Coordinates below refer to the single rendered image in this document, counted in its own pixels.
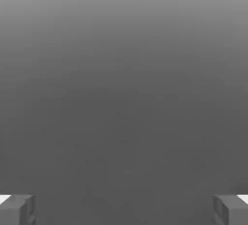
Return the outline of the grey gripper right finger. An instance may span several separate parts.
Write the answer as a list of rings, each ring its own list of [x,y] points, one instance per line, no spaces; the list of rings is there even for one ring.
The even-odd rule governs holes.
[[[213,225],[248,225],[248,194],[213,196]]]

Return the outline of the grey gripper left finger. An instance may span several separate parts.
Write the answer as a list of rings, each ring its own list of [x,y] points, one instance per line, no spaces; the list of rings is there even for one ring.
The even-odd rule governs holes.
[[[35,196],[0,194],[0,225],[36,225]]]

